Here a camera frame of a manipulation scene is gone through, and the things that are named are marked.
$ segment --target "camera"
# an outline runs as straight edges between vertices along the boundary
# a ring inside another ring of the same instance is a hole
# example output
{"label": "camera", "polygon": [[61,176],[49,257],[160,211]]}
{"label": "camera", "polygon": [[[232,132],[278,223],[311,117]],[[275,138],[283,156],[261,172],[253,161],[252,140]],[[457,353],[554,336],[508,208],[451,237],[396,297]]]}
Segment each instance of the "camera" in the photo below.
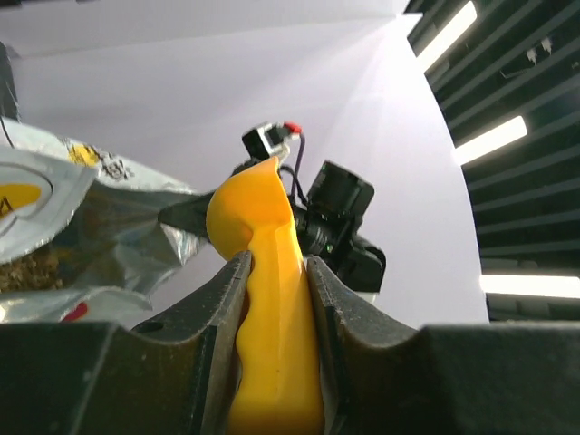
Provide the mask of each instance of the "camera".
{"label": "camera", "polygon": [[242,141],[251,159],[240,169],[273,155],[280,157],[289,139],[300,137],[295,169],[288,169],[298,184],[300,207],[289,197],[296,223],[298,243],[305,256],[319,256],[355,292],[378,293],[386,266],[384,253],[358,236],[363,216],[371,204],[374,187],[331,161],[321,167],[306,197],[297,180],[304,151],[302,129],[293,123],[266,122],[247,132]]}

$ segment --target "ceiling light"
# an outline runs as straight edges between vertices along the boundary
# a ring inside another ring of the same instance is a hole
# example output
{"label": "ceiling light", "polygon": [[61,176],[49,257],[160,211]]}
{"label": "ceiling light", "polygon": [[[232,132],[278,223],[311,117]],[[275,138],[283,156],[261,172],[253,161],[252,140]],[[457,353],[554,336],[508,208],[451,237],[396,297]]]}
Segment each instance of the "ceiling light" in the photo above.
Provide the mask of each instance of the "ceiling light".
{"label": "ceiling light", "polygon": [[517,116],[495,129],[486,131],[477,138],[458,146],[454,150],[455,160],[459,165],[465,165],[526,135],[526,123],[521,116]]}
{"label": "ceiling light", "polygon": [[417,56],[424,73],[469,29],[477,17],[473,2],[467,2]]}
{"label": "ceiling light", "polygon": [[479,282],[487,294],[564,297],[580,299],[576,276],[482,275]]}

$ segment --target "plastic bag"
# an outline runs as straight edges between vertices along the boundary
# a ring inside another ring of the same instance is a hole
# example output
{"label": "plastic bag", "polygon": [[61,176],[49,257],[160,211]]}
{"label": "plastic bag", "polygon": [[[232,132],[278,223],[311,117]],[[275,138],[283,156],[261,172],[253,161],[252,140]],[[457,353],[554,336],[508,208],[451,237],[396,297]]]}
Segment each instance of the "plastic bag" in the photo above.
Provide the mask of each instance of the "plastic bag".
{"label": "plastic bag", "polygon": [[198,236],[158,221],[193,190],[89,144],[4,121],[0,323],[115,320],[151,309],[151,292],[200,248]]}

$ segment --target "red object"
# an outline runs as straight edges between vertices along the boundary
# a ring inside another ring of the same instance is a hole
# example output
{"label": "red object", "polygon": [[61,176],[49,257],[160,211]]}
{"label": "red object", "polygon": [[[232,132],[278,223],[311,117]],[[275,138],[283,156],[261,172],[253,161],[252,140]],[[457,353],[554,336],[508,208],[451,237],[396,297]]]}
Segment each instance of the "red object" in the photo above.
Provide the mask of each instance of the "red object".
{"label": "red object", "polygon": [[284,126],[289,129],[292,133],[300,134],[302,133],[302,127],[294,122],[285,122]]}
{"label": "red object", "polygon": [[73,311],[68,313],[64,318],[63,322],[74,322],[79,320],[85,314],[89,312],[89,306],[85,302],[81,302]]}

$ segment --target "corrugated ceiling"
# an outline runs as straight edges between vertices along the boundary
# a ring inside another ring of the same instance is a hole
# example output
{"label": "corrugated ceiling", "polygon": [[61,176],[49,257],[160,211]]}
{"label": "corrugated ceiling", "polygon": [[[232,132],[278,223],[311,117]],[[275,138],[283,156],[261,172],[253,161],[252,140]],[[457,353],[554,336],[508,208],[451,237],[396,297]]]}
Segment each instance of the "corrugated ceiling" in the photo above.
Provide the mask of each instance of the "corrugated ceiling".
{"label": "corrugated ceiling", "polygon": [[[415,52],[465,3],[411,0]],[[482,264],[580,269],[580,0],[473,3],[476,22],[427,74],[451,136],[517,115],[528,131],[463,167]]]}

